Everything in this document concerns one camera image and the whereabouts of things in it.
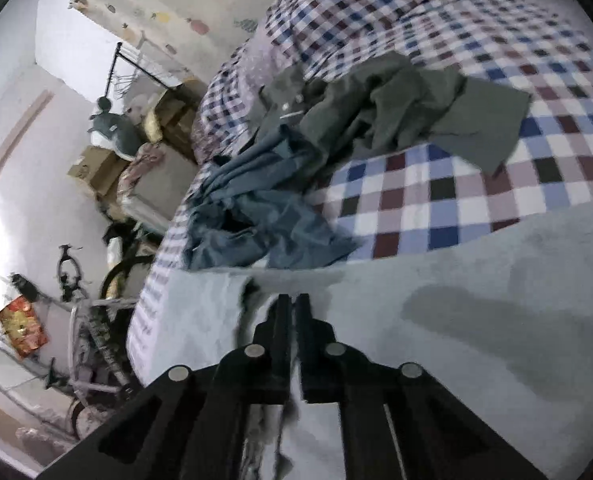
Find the light blue garment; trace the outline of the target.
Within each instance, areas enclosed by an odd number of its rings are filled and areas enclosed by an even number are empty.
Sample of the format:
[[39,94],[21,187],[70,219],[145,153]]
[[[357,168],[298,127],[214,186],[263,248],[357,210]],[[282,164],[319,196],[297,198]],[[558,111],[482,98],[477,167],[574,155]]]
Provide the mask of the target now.
[[423,255],[311,271],[155,266],[128,332],[148,384],[246,344],[280,294],[307,294],[336,337],[416,362],[551,479],[593,457],[593,203]]

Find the black clothes rack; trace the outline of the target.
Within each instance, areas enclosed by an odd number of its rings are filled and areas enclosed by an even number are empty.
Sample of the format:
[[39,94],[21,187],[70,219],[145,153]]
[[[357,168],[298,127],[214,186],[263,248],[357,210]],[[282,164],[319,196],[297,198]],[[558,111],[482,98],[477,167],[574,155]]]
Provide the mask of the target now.
[[159,87],[177,87],[189,72],[173,55],[142,39],[137,47],[118,41],[106,77],[105,98],[122,98],[139,77],[146,77]]

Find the bicycle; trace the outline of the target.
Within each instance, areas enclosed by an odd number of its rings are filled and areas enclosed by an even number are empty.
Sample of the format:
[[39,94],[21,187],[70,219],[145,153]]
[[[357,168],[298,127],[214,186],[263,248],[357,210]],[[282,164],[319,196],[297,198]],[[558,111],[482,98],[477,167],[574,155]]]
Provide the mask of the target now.
[[138,247],[111,250],[118,263],[110,266],[100,292],[91,295],[72,246],[60,250],[59,296],[42,292],[19,273],[4,279],[12,290],[6,305],[20,295],[30,300],[48,344],[21,359],[0,326],[0,393],[50,434],[74,442],[138,389],[126,335],[154,257]]

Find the red festive poster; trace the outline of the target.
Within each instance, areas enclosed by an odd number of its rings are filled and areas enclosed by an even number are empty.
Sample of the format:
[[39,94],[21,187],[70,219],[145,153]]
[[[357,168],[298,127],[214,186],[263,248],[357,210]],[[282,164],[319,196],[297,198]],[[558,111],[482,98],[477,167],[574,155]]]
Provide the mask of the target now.
[[30,300],[20,295],[0,310],[0,325],[16,354],[25,359],[45,344],[48,337]]

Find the dark blue garment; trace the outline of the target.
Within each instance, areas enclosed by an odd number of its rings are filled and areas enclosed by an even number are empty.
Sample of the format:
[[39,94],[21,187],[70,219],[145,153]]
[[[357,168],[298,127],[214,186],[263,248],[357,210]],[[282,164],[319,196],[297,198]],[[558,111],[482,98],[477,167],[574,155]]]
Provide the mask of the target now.
[[187,270],[330,266],[358,243],[336,231],[303,193],[320,152],[286,125],[214,170],[187,200]]

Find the cardboard box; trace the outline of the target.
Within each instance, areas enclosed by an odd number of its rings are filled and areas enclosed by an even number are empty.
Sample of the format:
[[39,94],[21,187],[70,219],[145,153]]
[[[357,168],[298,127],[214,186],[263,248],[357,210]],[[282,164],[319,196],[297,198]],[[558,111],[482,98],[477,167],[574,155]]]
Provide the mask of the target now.
[[104,197],[114,188],[127,166],[127,160],[113,151],[89,145],[70,167],[68,176],[90,196]]

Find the grey plush toy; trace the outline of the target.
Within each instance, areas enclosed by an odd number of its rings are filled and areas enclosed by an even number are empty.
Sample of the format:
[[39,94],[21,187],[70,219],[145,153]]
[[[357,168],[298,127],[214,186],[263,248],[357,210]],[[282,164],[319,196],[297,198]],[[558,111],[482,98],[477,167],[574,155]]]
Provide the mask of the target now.
[[106,96],[97,100],[97,113],[89,117],[90,143],[132,162],[144,144],[144,136],[127,116],[112,113],[111,108],[112,102]]

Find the checkered bed sheet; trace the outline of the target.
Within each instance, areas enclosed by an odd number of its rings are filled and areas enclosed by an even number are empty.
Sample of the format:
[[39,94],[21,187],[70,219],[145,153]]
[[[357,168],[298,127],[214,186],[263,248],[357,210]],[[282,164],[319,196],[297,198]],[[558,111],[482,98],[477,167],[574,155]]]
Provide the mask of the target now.
[[593,40],[565,7],[436,1],[313,53],[294,29],[240,49],[129,327],[141,382],[234,340],[213,269],[423,254],[593,200]]

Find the olive green garment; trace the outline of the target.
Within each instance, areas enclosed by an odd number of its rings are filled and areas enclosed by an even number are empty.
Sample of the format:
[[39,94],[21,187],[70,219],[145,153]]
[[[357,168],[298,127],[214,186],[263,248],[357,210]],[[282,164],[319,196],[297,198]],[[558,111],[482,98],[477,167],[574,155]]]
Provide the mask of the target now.
[[256,142],[282,125],[301,133],[320,152],[311,172],[429,142],[492,174],[513,153],[529,104],[525,91],[389,52],[331,81],[289,67],[258,93],[246,122]]

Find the pineapple print curtain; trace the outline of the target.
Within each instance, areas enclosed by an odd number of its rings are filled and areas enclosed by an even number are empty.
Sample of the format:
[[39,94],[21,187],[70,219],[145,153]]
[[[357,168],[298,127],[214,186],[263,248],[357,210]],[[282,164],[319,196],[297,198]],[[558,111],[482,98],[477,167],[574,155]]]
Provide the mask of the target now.
[[70,0],[127,44],[151,44],[208,81],[260,28],[274,0]]

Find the checkered quilt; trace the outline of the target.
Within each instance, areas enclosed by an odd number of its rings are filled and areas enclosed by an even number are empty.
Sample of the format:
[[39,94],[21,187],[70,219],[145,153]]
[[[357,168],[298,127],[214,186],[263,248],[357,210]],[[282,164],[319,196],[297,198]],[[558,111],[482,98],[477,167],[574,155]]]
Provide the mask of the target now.
[[208,85],[193,122],[198,162],[236,142],[258,91],[294,64],[313,73],[347,44],[381,38],[418,11],[458,0],[275,0]]

